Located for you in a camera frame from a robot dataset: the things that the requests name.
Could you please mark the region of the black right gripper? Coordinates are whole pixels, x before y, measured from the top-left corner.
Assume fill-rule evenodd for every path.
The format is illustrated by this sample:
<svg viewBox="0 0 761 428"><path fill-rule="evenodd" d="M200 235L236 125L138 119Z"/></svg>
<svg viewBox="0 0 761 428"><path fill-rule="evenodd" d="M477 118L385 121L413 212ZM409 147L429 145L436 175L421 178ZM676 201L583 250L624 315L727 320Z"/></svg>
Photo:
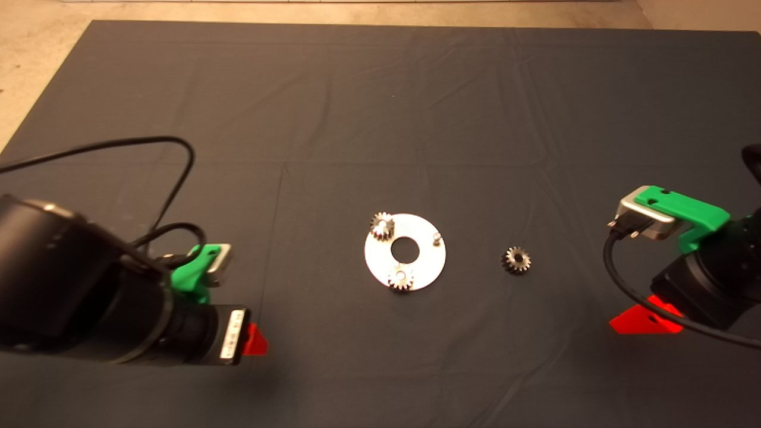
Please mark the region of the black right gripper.
<svg viewBox="0 0 761 428"><path fill-rule="evenodd" d="M745 313L745 302L725 292L702 268L695 254L677 257L650 282L650 290L684 317L728 330ZM609 320L618 334L678 334L683 327L635 304Z"/></svg>

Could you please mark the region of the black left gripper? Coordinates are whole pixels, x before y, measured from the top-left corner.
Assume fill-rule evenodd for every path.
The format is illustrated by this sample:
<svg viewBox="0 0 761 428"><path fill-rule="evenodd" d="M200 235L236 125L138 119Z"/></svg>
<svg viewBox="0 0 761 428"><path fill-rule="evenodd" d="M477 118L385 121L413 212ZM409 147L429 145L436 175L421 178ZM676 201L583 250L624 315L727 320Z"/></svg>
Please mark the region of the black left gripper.
<svg viewBox="0 0 761 428"><path fill-rule="evenodd" d="M201 364L236 366L244 345L246 357L264 357L269 343L256 323L249 323L251 311L240 304L211 304L209 339L202 346Z"/></svg>

